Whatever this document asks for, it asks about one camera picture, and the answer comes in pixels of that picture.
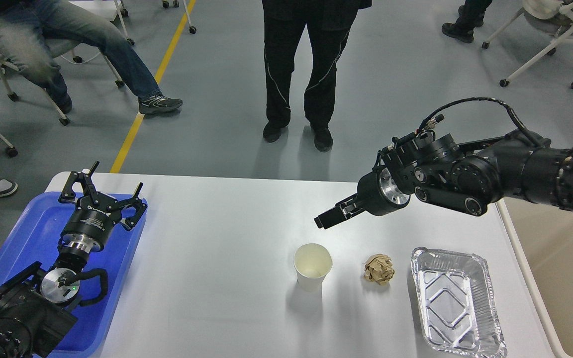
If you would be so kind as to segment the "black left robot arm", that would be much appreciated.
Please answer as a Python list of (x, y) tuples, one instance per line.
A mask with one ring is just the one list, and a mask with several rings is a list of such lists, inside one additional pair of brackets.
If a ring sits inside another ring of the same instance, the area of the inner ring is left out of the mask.
[(0, 358), (87, 355), (100, 343), (145, 224), (143, 184), (102, 193), (71, 172), (33, 199), (0, 251)]

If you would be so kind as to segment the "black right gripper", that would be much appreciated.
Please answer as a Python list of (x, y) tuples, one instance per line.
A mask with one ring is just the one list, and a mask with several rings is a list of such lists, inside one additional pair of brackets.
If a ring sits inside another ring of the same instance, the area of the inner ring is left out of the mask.
[(405, 208), (411, 195), (404, 193), (392, 179), (389, 169), (376, 166), (358, 182), (357, 195), (339, 201), (333, 208), (314, 218), (318, 228), (328, 229), (367, 211), (375, 216)]

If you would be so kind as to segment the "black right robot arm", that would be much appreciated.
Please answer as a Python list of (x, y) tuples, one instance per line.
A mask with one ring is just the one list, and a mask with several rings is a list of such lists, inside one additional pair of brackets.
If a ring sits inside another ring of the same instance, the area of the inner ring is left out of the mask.
[(503, 136), (457, 144), (434, 128), (444, 119), (438, 108), (418, 129), (379, 150), (357, 192), (315, 218), (328, 229), (362, 212), (383, 216), (419, 201), (475, 217), (492, 202), (511, 197), (573, 211), (573, 148), (553, 149), (530, 131), (514, 109), (499, 99), (516, 129)]

